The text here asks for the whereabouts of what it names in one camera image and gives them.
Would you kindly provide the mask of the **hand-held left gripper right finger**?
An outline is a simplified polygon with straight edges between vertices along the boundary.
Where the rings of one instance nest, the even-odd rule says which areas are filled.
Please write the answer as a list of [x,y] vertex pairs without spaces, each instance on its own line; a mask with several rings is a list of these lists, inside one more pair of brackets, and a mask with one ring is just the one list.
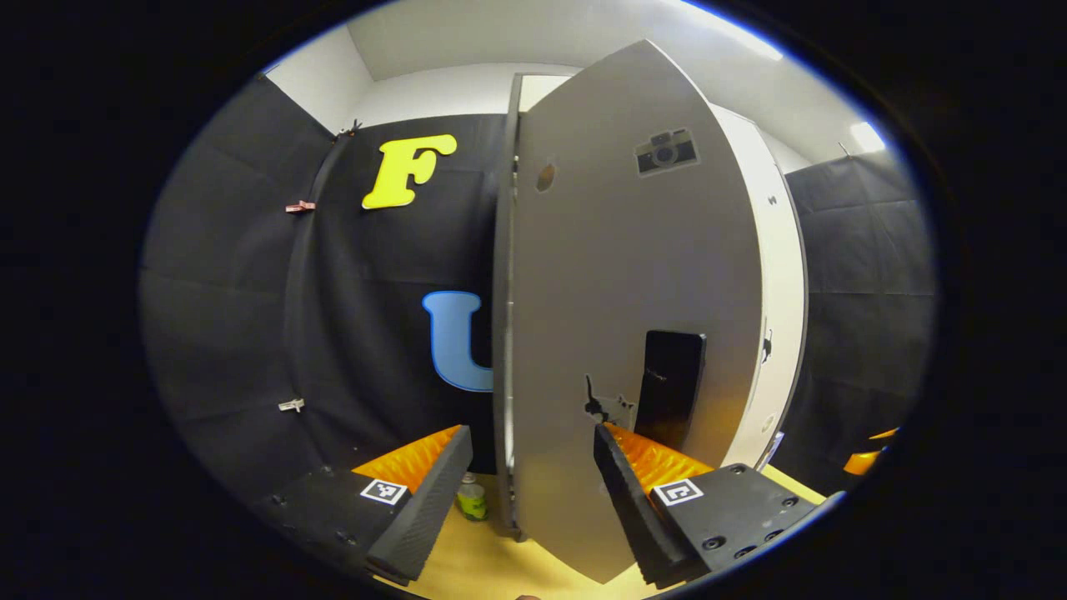
[[715,581],[822,517],[819,502],[742,463],[708,468],[611,424],[594,427],[594,462],[644,583]]

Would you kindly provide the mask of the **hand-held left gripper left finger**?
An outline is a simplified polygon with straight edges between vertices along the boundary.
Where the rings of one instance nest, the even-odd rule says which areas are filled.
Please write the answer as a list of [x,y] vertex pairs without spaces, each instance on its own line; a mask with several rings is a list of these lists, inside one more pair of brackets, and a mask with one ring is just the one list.
[[354,468],[322,465],[254,504],[290,542],[350,577],[423,574],[473,458],[469,426],[423,437]]

